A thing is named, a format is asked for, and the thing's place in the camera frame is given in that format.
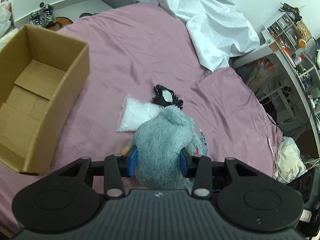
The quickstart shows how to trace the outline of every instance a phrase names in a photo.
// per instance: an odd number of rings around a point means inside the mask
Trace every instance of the sneaker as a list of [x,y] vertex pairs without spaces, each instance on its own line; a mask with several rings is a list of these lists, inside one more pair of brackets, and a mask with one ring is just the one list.
[[34,26],[39,26],[39,27],[45,28],[44,23],[42,22],[42,20],[40,18],[39,12],[34,12],[34,13],[30,14],[29,23]]
[[53,6],[50,4],[40,3],[42,10],[40,11],[41,20],[44,23],[44,26],[49,27],[57,23],[56,17],[54,16]]

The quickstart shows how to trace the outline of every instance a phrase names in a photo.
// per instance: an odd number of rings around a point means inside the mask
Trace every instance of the logo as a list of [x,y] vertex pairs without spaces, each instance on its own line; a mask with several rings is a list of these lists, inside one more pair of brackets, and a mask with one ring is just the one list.
[[163,193],[162,193],[162,192],[157,192],[157,193],[155,194],[155,196],[158,197],[158,198],[161,198],[161,197],[163,196]]

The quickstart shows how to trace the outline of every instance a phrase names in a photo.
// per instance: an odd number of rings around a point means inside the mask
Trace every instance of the black felt piece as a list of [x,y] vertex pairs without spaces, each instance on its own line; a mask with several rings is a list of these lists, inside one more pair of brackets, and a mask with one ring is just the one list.
[[[165,99],[164,99],[164,97],[163,97],[163,95],[162,95],[162,91],[163,90],[167,90],[167,91],[169,91],[170,93],[171,93],[171,95],[172,95],[172,102],[167,102],[167,101],[165,101]],[[168,89],[168,88],[166,88],[166,87],[164,87],[164,86],[161,86],[161,85],[156,85],[155,87],[154,87],[154,91],[155,91],[155,93],[156,93],[156,96],[154,97],[154,98],[152,98],[152,102],[154,103],[154,104],[157,104],[157,105],[160,105],[160,106],[164,106],[164,107],[166,107],[166,106],[172,106],[172,105],[174,105],[174,106],[177,106],[177,107],[179,107],[180,109],[182,109],[182,105],[183,105],[183,100],[181,100],[181,99],[179,99],[175,94],[174,94],[174,92],[172,91],[172,90],[170,90],[170,89]]]

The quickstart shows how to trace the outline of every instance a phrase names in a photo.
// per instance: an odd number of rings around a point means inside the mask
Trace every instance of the cardboard flap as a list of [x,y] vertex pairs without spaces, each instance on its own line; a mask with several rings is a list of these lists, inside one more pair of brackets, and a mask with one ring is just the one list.
[[63,70],[32,60],[16,79],[15,84],[50,100],[65,73]]
[[14,86],[5,103],[40,121],[44,116],[49,100],[21,87]]
[[2,103],[0,108],[0,143],[22,158],[27,156],[39,122]]

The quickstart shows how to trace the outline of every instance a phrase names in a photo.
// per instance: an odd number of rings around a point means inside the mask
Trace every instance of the gray plush toy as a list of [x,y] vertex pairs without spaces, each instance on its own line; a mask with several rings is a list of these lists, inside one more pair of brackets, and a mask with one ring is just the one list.
[[193,181],[181,174],[179,154],[183,148],[190,155],[203,154],[204,144],[195,132],[194,120],[176,106],[165,107],[140,125],[132,145],[138,148],[135,175],[140,184],[149,189],[192,188]]

